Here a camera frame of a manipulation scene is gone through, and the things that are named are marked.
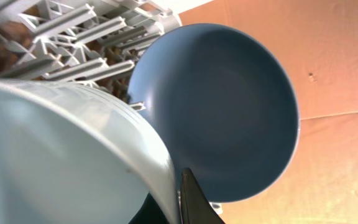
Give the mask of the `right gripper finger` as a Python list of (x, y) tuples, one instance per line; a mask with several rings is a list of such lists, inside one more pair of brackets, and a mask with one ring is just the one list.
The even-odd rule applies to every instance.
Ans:
[(224, 224), (207, 201), (190, 168), (181, 173), (180, 209), (184, 224)]

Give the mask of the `large blue plate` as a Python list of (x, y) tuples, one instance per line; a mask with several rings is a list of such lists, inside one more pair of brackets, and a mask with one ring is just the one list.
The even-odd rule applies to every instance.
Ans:
[(237, 29), (192, 24), (164, 34), (137, 62), (127, 93), (144, 104), (176, 175), (191, 169), (210, 202), (261, 193), (294, 155), (300, 116), (288, 75)]

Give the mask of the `light blue rice bowl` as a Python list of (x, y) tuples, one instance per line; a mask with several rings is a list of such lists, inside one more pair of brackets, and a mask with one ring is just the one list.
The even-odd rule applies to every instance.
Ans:
[(180, 221), (153, 127), (87, 86), (0, 80), (0, 223), (129, 223), (151, 196)]

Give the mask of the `grey plastic dishwasher rack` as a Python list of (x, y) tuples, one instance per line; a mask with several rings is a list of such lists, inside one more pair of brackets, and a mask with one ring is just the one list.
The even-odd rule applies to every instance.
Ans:
[(0, 0), (0, 81), (76, 83), (129, 101), (141, 56), (181, 25), (159, 1)]

